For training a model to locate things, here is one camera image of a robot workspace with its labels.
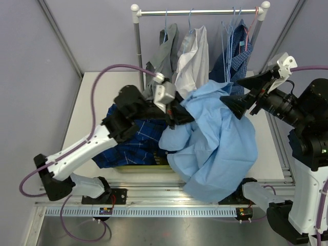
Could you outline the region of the dark blue plaid shirt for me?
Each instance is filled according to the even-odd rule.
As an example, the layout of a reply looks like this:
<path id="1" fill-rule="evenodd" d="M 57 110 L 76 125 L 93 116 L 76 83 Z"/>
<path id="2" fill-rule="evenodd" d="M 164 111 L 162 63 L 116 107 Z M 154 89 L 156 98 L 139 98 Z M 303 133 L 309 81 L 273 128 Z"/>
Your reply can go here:
<path id="1" fill-rule="evenodd" d="M 160 149 L 158 142 L 167 124 L 164 120 L 136 120 L 139 130 L 127 141 L 107 149 L 92 160 L 103 168 L 125 165 L 156 165 L 156 158 L 165 159 L 168 151 Z"/>

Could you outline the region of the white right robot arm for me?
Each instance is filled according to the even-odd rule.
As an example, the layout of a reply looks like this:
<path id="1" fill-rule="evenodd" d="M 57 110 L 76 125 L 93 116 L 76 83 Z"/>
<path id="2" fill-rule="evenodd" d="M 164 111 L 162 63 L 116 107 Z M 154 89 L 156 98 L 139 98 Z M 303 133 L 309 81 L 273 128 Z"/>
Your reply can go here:
<path id="1" fill-rule="evenodd" d="M 275 71 L 241 79 L 243 96 L 222 96 L 237 118 L 265 110 L 292 127 L 288 139 L 295 158 L 296 183 L 292 200 L 284 200 L 257 182 L 233 190 L 238 203 L 254 202 L 265 213 L 273 231 L 298 245 L 327 245 L 327 79 L 313 80 L 299 97 L 273 85 Z"/>

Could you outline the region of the light blue shirt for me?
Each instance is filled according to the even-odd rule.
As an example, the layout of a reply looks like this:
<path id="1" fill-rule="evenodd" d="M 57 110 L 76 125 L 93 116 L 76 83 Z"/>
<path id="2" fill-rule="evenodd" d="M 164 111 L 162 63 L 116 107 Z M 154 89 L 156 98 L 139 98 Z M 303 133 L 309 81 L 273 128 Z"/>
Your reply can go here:
<path id="1" fill-rule="evenodd" d="M 253 124 L 220 100 L 230 88 L 210 80 L 190 92 L 181 104 L 194 121 L 166 128 L 159 140 L 171 169 L 185 182 L 183 190 L 202 202 L 219 202 L 235 192 L 258 158 Z"/>

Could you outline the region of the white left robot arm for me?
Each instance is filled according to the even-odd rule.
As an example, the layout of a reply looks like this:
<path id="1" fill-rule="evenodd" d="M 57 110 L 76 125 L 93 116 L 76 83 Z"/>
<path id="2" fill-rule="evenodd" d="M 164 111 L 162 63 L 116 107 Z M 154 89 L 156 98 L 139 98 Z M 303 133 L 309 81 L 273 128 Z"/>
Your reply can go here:
<path id="1" fill-rule="evenodd" d="M 48 199 L 58 201 L 76 195 L 98 204 L 107 203 L 112 190 L 104 177 L 90 178 L 76 175 L 74 171 L 99 153 L 130 139 L 139 130 L 136 120 L 161 119 L 170 127 L 194 121 L 180 104 L 181 100 L 174 92 L 167 105 L 156 105 L 146 100 L 136 86 L 124 86 L 114 100 L 114 113 L 103 119 L 90 136 L 51 156 L 35 156 L 34 163 Z"/>

